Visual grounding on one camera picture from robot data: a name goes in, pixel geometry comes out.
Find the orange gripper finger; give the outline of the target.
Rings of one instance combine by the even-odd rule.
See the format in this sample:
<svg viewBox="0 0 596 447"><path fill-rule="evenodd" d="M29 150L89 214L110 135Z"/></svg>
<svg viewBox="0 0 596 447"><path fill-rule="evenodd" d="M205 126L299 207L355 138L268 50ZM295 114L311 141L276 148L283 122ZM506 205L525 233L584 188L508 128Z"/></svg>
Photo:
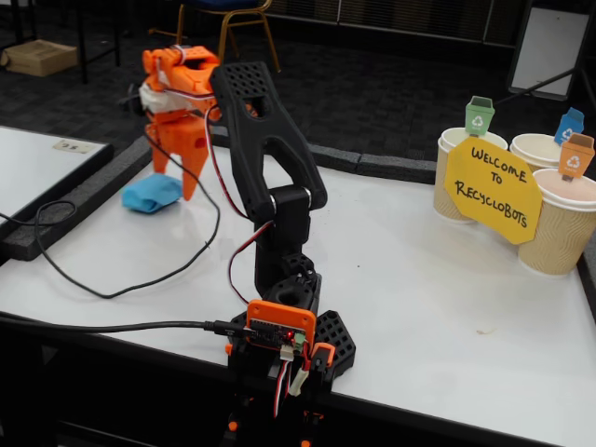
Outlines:
<svg viewBox="0 0 596 447"><path fill-rule="evenodd" d="M156 173L165 173L169 163L169 154L161 146L151 140L153 169Z"/></svg>
<svg viewBox="0 0 596 447"><path fill-rule="evenodd" d="M209 156L206 142L191 142L180 149L183 165L183 198L189 201L197 186L201 171Z"/></svg>

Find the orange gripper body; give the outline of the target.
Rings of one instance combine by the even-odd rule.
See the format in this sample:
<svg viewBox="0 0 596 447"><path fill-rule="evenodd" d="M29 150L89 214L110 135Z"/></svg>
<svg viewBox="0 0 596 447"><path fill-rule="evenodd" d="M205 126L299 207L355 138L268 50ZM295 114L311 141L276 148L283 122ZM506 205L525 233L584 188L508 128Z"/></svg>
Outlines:
<svg viewBox="0 0 596 447"><path fill-rule="evenodd" d="M208 121L193 112L148 115L145 131L166 154L207 154Z"/></svg>

